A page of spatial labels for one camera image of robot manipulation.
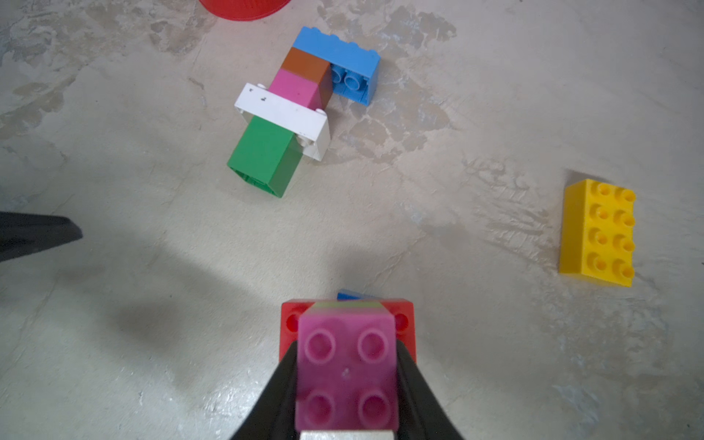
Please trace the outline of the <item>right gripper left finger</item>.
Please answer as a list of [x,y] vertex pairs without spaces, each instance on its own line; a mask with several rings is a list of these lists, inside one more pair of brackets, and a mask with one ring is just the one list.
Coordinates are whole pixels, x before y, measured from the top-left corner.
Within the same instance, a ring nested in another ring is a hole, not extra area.
[[231,437],[259,440],[295,440],[297,342],[291,343],[245,421]]

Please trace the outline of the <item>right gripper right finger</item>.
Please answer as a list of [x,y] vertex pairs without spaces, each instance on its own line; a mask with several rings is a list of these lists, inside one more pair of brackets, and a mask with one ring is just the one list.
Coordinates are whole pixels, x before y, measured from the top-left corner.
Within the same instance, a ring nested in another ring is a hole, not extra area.
[[405,344],[396,341],[399,440],[463,440],[433,394]]

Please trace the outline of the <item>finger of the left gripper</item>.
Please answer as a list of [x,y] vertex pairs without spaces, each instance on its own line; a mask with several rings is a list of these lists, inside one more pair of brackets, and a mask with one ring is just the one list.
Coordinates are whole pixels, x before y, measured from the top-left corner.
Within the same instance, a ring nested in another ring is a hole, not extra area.
[[80,227],[64,216],[1,213],[1,261],[42,252],[82,237]]

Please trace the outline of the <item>magenta lego brick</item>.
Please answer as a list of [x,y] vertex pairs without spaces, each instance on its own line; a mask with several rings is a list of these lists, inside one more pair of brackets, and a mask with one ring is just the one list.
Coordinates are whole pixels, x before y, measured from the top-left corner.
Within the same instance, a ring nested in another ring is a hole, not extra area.
[[299,318],[297,431],[399,427],[396,331],[383,308],[315,309]]

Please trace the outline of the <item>red lego brick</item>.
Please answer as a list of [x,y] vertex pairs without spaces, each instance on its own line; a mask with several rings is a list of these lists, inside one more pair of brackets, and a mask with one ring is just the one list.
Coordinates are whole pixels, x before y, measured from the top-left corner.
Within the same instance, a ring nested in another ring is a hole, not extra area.
[[[412,360],[417,361],[414,304],[405,299],[370,299],[359,301],[380,302],[395,319],[396,337],[403,342]],[[294,299],[280,308],[279,360],[283,360],[289,347],[298,339],[300,316],[316,303],[312,299]]]

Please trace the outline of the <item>yellow lego brick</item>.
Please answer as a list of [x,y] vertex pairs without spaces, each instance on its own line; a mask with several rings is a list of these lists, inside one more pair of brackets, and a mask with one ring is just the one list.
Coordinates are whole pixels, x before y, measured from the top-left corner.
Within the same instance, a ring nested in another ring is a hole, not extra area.
[[585,179],[565,188],[558,271],[600,285],[633,285],[634,204],[630,189]]

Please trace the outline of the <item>dark green lego brick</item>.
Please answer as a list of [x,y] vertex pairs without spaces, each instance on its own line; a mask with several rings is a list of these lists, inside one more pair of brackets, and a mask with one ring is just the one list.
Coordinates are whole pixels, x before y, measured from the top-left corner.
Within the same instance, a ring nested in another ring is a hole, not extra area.
[[302,156],[303,149],[293,132],[253,117],[227,166],[246,183],[282,198]]

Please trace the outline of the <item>white lego brick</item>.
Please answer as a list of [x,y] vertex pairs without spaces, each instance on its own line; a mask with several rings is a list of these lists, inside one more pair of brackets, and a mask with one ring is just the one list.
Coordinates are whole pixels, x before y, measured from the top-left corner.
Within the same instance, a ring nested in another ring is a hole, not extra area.
[[324,110],[311,110],[275,95],[262,84],[246,84],[234,107],[248,123],[253,117],[293,132],[302,146],[302,154],[322,161],[331,142],[328,115]]

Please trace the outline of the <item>pink lego brick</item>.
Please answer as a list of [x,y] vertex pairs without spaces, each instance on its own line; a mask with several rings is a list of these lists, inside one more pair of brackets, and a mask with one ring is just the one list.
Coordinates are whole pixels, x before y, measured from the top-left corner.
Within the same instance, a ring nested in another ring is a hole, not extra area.
[[316,82],[280,69],[274,77],[269,91],[311,110],[325,109],[321,90]]

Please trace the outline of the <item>brown lego brick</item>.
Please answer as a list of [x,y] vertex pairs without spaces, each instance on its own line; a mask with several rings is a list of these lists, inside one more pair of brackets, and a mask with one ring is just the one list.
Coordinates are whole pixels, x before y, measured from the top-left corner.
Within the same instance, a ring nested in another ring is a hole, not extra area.
[[327,107],[333,95],[330,62],[301,49],[291,48],[282,63],[282,69],[315,83],[318,86],[321,108]]

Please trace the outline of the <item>light blue lego brick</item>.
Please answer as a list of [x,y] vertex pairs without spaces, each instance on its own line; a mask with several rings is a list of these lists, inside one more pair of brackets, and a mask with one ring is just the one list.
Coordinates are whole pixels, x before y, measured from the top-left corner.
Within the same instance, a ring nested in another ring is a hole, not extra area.
[[373,49],[345,42],[316,27],[303,27],[293,47],[331,64],[333,92],[369,106],[376,92],[381,56]]

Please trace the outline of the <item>lime green lego brick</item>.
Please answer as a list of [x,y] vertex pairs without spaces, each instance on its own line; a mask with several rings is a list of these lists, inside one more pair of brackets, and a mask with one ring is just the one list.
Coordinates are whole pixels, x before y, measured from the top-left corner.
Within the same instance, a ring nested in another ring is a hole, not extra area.
[[343,309],[343,308],[383,308],[380,302],[370,301],[326,301],[316,302],[315,309]]

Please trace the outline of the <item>red pencil cup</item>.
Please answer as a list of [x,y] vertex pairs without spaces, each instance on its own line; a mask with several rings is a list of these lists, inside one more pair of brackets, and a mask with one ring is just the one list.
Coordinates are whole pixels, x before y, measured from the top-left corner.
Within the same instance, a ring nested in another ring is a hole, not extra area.
[[290,0],[200,0],[201,5],[218,18],[231,21],[255,21],[267,18],[290,3]]

